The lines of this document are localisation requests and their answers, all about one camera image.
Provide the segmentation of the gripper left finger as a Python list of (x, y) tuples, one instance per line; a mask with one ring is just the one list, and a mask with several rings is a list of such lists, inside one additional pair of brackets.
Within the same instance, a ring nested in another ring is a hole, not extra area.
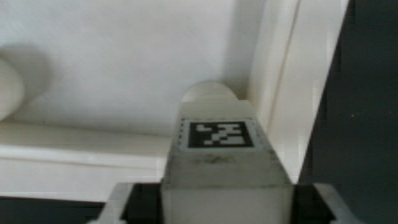
[(95, 224), (163, 224), (157, 183), (118, 183)]

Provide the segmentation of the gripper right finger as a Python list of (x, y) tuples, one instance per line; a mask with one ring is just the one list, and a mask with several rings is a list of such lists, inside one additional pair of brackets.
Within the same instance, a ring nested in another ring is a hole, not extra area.
[(362, 224), (330, 184), (296, 184), (289, 224)]

